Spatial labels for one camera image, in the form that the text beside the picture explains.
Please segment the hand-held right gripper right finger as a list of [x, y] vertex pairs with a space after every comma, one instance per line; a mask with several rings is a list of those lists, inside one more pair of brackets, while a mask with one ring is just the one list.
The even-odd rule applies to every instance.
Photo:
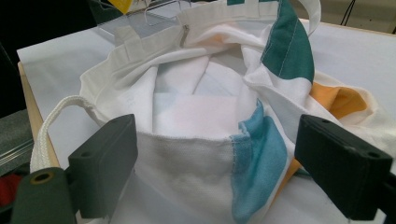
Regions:
[[393, 219], [393, 158], [339, 125], [315, 116], [299, 121], [295, 159], [351, 220]]

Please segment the yellow packet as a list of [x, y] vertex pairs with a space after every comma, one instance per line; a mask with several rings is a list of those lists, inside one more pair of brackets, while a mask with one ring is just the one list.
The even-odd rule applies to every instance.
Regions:
[[133, 9], [136, 0], [108, 0], [108, 2], [122, 14], [126, 14]]

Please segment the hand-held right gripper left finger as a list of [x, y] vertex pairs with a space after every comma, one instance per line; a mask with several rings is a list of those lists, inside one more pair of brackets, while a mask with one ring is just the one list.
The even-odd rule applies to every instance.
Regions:
[[134, 115], [102, 126], [68, 157], [74, 209], [84, 218], [112, 217], [137, 155]]

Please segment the clear plastic container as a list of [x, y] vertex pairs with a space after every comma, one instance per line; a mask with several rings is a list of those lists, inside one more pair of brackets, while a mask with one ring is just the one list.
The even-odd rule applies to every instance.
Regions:
[[191, 0], [121, 0], [131, 2], [126, 13], [110, 0], [88, 0], [98, 33], [115, 43], [116, 30], [131, 26], [140, 37], [179, 25], [177, 14], [193, 6]]

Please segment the red cloth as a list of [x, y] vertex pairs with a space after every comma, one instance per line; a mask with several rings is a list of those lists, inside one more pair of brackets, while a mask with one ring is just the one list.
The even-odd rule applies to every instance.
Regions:
[[0, 176], [0, 207], [6, 206], [15, 200], [20, 182], [20, 175]]

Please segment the white colour-patch tote bag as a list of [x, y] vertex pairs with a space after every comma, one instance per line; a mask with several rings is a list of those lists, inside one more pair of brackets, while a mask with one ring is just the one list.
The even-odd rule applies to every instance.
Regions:
[[116, 32], [76, 102], [99, 124], [131, 114], [135, 173], [215, 224], [254, 224], [297, 168], [300, 117], [332, 121], [396, 155], [396, 120], [375, 98], [317, 72], [289, 0], [218, 0], [142, 37]]

